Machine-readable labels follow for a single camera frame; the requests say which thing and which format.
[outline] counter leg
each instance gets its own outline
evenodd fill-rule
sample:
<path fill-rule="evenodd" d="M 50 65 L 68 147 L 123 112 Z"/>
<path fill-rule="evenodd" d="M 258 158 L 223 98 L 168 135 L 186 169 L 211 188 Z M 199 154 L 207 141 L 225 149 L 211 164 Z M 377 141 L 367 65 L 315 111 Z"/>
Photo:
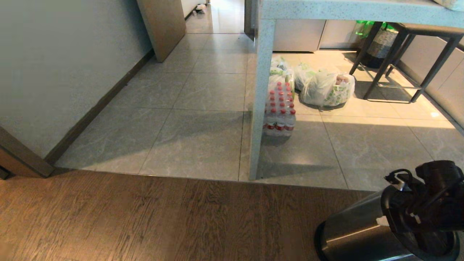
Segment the counter leg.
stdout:
<path fill-rule="evenodd" d="M 257 176 L 261 135 L 263 133 L 264 108 L 274 46 L 275 20 L 261 19 L 258 26 L 258 55 L 256 68 L 255 100 L 251 121 L 250 180 Z"/>

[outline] stool footrest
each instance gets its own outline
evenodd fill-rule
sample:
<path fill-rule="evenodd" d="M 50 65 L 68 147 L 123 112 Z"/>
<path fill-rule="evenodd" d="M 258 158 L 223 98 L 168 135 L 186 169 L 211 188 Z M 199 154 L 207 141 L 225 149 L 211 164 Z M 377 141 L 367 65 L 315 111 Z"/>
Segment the stool footrest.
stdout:
<path fill-rule="evenodd" d="M 408 87 L 408 86 L 401 86 L 401 85 L 385 85 L 385 84 L 377 84 L 377 86 L 382 88 L 397 88 L 397 89 L 415 89 L 420 90 L 420 87 Z"/>

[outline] kitchen cabinet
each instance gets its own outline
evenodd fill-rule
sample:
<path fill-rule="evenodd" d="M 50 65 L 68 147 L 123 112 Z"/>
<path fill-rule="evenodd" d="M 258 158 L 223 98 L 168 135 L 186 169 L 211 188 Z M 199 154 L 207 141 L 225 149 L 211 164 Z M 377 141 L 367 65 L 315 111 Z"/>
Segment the kitchen cabinet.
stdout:
<path fill-rule="evenodd" d="M 438 37 L 416 36 L 408 47 L 400 69 L 417 82 L 421 82 L 446 42 Z M 456 48 L 425 90 L 461 126 L 464 126 L 464 52 Z"/>
<path fill-rule="evenodd" d="M 464 59 L 446 79 L 430 94 L 461 126 L 464 126 Z"/>
<path fill-rule="evenodd" d="M 277 20 L 276 52 L 315 52 L 319 48 L 325 20 Z"/>
<path fill-rule="evenodd" d="M 327 20 L 319 49 L 352 49 L 359 45 L 355 20 Z"/>

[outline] countertop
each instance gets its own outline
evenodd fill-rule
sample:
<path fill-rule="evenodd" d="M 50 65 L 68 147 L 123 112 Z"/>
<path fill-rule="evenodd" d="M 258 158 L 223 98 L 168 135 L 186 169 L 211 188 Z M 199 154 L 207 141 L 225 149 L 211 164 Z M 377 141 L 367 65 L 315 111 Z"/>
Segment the countertop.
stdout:
<path fill-rule="evenodd" d="M 464 12 L 432 0 L 261 0 L 261 19 L 375 20 L 464 28 Z"/>

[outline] wall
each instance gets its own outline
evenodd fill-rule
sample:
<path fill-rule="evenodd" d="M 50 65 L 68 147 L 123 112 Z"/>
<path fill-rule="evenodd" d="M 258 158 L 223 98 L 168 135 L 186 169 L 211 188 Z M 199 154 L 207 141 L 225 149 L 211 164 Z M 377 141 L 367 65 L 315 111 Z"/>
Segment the wall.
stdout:
<path fill-rule="evenodd" d="M 198 4 L 206 3 L 205 0 L 181 0 L 182 2 L 182 9 L 184 10 L 184 17 L 187 15 L 197 6 Z"/>
<path fill-rule="evenodd" d="M 151 49 L 136 0 L 2 0 L 0 33 L 0 126 L 41 157 Z"/>

